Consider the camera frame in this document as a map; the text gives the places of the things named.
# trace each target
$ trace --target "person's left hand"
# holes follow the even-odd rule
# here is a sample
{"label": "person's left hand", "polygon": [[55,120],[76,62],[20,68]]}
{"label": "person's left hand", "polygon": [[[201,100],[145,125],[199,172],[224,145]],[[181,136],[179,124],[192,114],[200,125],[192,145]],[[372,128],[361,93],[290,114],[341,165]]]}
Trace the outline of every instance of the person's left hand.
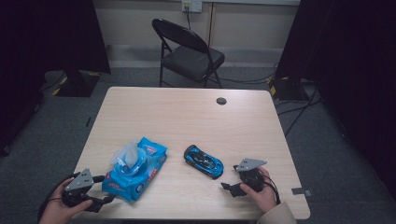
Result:
{"label": "person's left hand", "polygon": [[92,200],[84,201],[74,207],[68,207],[62,202],[62,194],[64,193],[64,188],[72,182],[73,178],[65,180],[55,191],[53,191],[52,196],[49,199],[46,210],[42,218],[40,219],[40,224],[64,224],[67,223],[72,216],[84,211],[92,205]]}

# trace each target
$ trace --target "wooden tabletop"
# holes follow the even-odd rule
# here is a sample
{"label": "wooden tabletop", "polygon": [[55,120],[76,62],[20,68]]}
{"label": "wooden tabletop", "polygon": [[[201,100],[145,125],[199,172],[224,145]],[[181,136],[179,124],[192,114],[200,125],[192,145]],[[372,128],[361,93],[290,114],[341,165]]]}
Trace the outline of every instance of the wooden tabletop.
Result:
{"label": "wooden tabletop", "polygon": [[[218,105],[223,97],[226,105]],[[76,172],[105,175],[123,146],[146,136],[166,147],[167,161],[137,202],[116,198],[98,213],[77,217],[122,219],[256,219],[248,196],[233,198],[221,182],[240,183],[233,166],[244,158],[266,160],[282,202],[298,219],[310,216],[301,183],[268,91],[113,87],[93,124]],[[220,159],[223,175],[212,180],[190,167],[184,150],[195,144]],[[101,184],[89,195],[103,198]]]}

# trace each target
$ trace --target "person's right hand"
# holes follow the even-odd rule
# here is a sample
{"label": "person's right hand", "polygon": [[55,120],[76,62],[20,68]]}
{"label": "person's right hand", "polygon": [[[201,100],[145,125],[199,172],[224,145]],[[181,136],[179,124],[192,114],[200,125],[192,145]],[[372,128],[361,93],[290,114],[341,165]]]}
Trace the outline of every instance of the person's right hand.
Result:
{"label": "person's right hand", "polygon": [[[263,175],[270,176],[268,171],[266,171],[264,168],[258,167],[258,169]],[[264,177],[264,180],[267,183],[271,183],[267,177]],[[270,187],[265,185],[260,192],[256,192],[254,189],[244,183],[241,183],[240,187],[241,190],[243,190],[256,202],[264,214],[276,206],[275,193]]]}

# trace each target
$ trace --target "chair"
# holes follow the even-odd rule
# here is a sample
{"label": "chair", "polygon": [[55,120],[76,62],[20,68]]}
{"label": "chair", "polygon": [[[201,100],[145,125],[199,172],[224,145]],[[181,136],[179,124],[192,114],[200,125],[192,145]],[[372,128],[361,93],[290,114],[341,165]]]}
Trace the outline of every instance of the chair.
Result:
{"label": "chair", "polygon": [[[209,77],[214,74],[219,87],[222,88],[216,70],[224,63],[223,53],[211,49],[195,32],[163,19],[154,19],[152,27],[162,41],[160,87],[163,83],[163,68],[167,68],[183,77],[196,82],[204,82],[206,87]],[[179,44],[172,50],[166,40]]]}

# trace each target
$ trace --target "wet wipes pack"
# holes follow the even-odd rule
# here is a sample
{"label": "wet wipes pack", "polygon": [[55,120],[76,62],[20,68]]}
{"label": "wet wipes pack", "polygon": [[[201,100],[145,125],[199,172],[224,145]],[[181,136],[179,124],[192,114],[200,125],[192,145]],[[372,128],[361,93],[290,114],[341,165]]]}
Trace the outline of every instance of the wet wipes pack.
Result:
{"label": "wet wipes pack", "polygon": [[167,148],[143,137],[121,148],[111,159],[102,191],[137,201],[166,161]]}

